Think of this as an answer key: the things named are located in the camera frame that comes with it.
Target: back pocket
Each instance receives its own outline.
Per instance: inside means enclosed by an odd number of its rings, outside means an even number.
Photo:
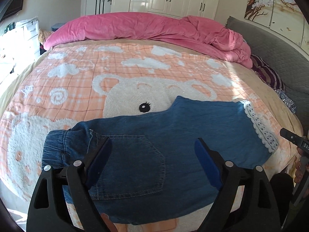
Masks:
[[[101,135],[93,132],[97,144],[112,139],[112,154],[89,193],[93,200],[116,200],[162,191],[165,157],[145,135]]]

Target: denim garment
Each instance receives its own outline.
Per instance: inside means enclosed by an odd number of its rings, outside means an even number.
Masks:
[[[178,96],[166,111],[79,122],[51,131],[42,167],[65,167],[110,137],[112,154],[89,193],[100,213],[116,223],[144,224],[177,218],[212,203],[212,187],[194,153],[204,139],[210,149],[240,167],[271,156],[241,102],[193,101]],[[65,189],[67,202],[72,199]]]

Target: striped pillow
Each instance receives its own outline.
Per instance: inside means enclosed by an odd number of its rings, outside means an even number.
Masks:
[[[274,90],[285,91],[284,83],[277,72],[270,68],[270,66],[259,56],[251,55],[250,58],[253,61],[252,69],[264,83],[269,85]]]

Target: pink blanket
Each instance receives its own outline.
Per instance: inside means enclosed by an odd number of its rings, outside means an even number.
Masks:
[[[250,47],[241,34],[202,17],[169,18],[151,13],[121,12],[84,16],[52,34],[44,49],[76,41],[116,38],[157,40],[252,68]]]

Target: cushion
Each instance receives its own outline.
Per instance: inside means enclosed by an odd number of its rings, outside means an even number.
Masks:
[[[283,90],[275,90],[275,92],[278,94],[279,98],[285,103],[285,105],[290,109],[290,111],[295,114],[297,106],[293,102],[292,99],[290,99]]]
[[[284,83],[274,69],[272,69],[266,62],[263,61],[262,58],[257,55],[251,55],[250,58],[253,62],[252,69],[264,83],[269,85],[274,90],[285,91]]]
[[[54,33],[54,32],[49,32],[49,31],[43,31],[41,29],[39,29],[39,36],[38,36],[38,39],[39,39],[39,42],[44,45],[46,40],[50,37],[50,35]]]

